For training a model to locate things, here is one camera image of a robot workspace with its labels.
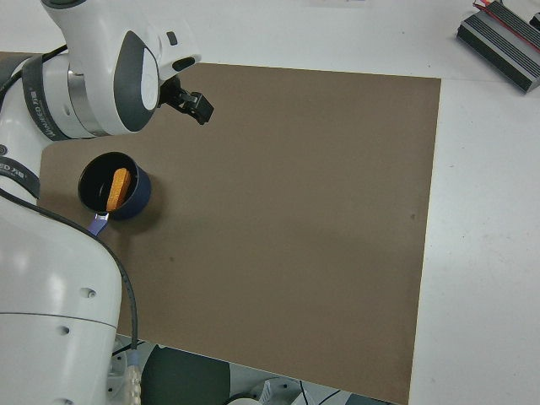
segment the black strap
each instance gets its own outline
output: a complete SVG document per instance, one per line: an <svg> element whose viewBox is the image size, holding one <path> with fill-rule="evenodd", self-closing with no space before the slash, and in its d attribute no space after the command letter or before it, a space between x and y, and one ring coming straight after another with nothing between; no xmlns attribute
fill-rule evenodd
<svg viewBox="0 0 540 405"><path fill-rule="evenodd" d="M40 197L39 177L17 160L0 156L0 176L9 177L11 180L18 182L35 198Z"/></svg>
<svg viewBox="0 0 540 405"><path fill-rule="evenodd" d="M51 141L70 139L52 119L51 112L45 99L43 88L43 59L42 55L31 57L22 68L23 89L26 106L37 127Z"/></svg>

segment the brown mat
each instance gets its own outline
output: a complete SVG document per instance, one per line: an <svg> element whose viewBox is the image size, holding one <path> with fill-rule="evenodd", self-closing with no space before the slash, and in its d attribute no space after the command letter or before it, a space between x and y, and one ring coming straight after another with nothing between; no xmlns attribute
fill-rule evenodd
<svg viewBox="0 0 540 405"><path fill-rule="evenodd" d="M40 204L88 224L81 171L130 154L154 194L102 237L140 338L406 403L440 80L209 64L182 79L215 105L207 126L164 107L138 135L55 144Z"/></svg>

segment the white table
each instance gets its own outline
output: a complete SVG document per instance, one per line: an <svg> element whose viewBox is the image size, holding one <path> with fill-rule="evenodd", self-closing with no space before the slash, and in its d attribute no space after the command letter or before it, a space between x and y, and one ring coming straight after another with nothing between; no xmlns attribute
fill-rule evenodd
<svg viewBox="0 0 540 405"><path fill-rule="evenodd" d="M140 3L186 17L205 62L443 78L410 403L538 403L540 90L455 39L471 0ZM0 50L63 43L38 0L0 9Z"/></svg>

